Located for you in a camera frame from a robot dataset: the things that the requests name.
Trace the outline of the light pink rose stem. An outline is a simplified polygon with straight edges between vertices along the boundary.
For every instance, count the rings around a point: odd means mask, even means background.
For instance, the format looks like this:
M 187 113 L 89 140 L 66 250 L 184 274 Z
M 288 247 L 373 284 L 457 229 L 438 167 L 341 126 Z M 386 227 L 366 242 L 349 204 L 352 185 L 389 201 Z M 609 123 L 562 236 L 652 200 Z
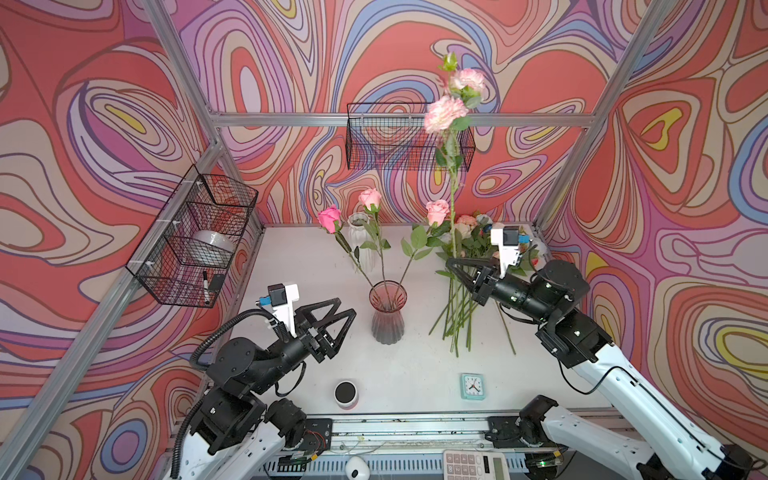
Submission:
M 435 248 L 442 247 L 451 227 L 451 208 L 446 200 L 430 201 L 426 204 L 425 224 L 412 228 L 408 238 L 404 238 L 401 247 L 407 257 L 406 266 L 400 275 L 398 284 L 402 285 L 414 261 L 428 256 Z

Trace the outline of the pink grey glass vase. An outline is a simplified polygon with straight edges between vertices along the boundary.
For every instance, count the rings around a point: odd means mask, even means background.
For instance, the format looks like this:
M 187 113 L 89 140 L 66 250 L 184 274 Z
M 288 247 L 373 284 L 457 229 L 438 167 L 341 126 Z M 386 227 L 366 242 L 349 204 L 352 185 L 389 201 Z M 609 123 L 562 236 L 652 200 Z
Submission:
M 369 292 L 369 302 L 374 310 L 371 332 L 374 339 L 384 345 L 400 341 L 405 333 L 402 309 L 407 302 L 404 287 L 392 280 L 382 280 Z

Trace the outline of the pink carnation spray stem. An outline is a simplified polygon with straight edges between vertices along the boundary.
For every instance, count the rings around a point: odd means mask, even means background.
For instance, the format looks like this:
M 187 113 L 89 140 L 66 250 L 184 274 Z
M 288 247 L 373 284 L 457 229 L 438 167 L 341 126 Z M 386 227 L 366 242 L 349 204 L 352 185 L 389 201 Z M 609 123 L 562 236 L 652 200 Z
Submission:
M 465 161 L 459 137 L 470 127 L 470 112 L 482 103 L 486 78 L 478 69 L 463 68 L 454 52 L 443 56 L 439 69 L 446 74 L 442 95 L 428 105 L 423 127 L 428 135 L 436 136 L 435 162 L 448 173 L 449 245 L 451 256 L 457 258 L 459 241 L 456 239 L 455 200 L 460 184 L 460 169 Z

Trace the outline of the magenta rose stem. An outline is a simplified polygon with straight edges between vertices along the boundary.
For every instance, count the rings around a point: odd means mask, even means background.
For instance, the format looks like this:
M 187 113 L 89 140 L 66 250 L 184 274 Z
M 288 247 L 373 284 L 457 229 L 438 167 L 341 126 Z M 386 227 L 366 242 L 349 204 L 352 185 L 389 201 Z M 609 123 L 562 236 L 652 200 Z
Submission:
M 317 215 L 317 220 L 320 227 L 328 234 L 330 234 L 336 243 L 341 247 L 347 257 L 351 260 L 356 272 L 359 272 L 370 288 L 373 288 L 375 283 L 371 280 L 370 276 L 362 271 L 359 264 L 359 250 L 352 250 L 349 240 L 344 233 L 344 227 L 348 225 L 348 222 L 342 218 L 342 212 L 336 206 L 331 206 L 322 210 Z M 363 244 L 363 249 L 373 249 L 374 244 L 366 242 Z

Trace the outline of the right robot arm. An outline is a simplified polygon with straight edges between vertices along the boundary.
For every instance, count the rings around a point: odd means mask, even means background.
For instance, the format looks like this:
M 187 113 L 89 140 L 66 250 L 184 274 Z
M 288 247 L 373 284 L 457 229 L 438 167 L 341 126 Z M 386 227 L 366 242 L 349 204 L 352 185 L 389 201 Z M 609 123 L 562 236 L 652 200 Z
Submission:
M 494 259 L 450 258 L 446 267 L 477 304 L 494 300 L 525 315 L 559 368 L 577 373 L 589 394 L 604 396 L 642 437 L 622 437 L 539 396 L 521 412 L 520 439 L 566 445 L 628 479 L 746 479 L 766 467 L 694 424 L 577 309 L 590 286 L 574 264 L 551 260 L 528 281 L 503 275 Z

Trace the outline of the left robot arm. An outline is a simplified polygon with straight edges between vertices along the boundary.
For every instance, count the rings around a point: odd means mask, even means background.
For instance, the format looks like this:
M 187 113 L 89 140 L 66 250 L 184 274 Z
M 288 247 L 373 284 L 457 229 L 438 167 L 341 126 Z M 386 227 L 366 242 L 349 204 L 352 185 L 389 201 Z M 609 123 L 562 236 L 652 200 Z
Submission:
M 192 353 L 190 365 L 212 380 L 182 421 L 174 440 L 170 479 L 181 479 L 182 453 L 186 438 L 198 435 L 213 456 L 241 444 L 262 424 L 276 428 L 283 445 L 302 444 L 308 435 L 306 414 L 279 390 L 279 382 L 296 368 L 306 374 L 307 359 L 321 363 L 334 358 L 357 316 L 354 309 L 342 310 L 341 300 L 332 298 L 301 306 L 293 314 L 296 333 L 262 307 L 238 313 L 209 335 Z M 262 348 L 245 337 L 228 340 L 209 364 L 200 357 L 217 340 L 250 317 L 261 317 L 274 330 L 277 340 Z

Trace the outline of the white ribbed ceramic vase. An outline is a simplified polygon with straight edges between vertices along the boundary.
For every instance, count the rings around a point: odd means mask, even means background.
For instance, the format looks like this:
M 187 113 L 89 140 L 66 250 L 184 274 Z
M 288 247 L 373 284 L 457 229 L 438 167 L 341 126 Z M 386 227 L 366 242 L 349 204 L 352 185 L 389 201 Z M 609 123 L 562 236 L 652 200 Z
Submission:
M 381 255 L 377 248 L 376 240 L 368 232 L 371 216 L 366 212 L 357 212 L 348 218 L 347 239 L 352 250 L 359 250 L 359 264 L 366 274 L 373 273 L 380 265 Z M 363 249 L 363 244 L 371 242 L 373 249 Z

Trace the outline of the mint green small clock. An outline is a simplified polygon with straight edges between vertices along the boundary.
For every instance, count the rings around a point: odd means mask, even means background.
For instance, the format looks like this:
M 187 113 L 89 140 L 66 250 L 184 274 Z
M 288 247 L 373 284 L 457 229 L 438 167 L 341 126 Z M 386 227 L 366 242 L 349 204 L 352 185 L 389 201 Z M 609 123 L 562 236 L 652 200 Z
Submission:
M 468 401 L 482 401 L 486 398 L 484 377 L 477 373 L 460 375 L 461 398 Z

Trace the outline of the white round device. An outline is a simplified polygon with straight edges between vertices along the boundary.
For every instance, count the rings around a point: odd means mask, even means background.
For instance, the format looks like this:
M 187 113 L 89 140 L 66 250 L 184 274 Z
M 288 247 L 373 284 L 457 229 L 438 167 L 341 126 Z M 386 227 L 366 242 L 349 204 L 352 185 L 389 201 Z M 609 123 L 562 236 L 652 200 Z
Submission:
M 348 480 L 369 480 L 371 470 L 360 456 L 351 456 L 345 464 L 344 473 Z

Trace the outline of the white pink calculator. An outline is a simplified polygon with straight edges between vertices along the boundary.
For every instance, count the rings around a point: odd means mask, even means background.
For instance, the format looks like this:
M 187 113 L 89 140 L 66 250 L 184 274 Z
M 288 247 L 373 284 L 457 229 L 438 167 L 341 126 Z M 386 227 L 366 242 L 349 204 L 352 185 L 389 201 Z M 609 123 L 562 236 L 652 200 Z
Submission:
M 446 480 L 508 480 L 506 457 L 501 453 L 443 452 L 443 477 Z

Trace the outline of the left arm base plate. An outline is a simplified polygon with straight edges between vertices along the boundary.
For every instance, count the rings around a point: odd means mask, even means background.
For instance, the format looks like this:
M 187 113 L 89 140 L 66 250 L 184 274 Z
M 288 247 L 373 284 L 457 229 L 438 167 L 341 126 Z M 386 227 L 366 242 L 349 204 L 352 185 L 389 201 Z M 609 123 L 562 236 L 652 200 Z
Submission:
M 308 418 L 288 430 L 282 450 L 303 456 L 320 455 L 331 447 L 332 433 L 330 417 Z

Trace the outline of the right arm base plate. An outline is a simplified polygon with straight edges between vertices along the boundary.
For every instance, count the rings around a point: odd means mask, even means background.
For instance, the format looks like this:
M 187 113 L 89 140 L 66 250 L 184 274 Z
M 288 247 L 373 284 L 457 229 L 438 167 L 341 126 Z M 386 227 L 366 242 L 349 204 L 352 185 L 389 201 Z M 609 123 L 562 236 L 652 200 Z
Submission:
M 540 421 L 519 416 L 491 416 L 484 438 L 497 449 L 501 448 L 555 448 L 562 452 L 569 448 L 556 443 L 544 432 Z

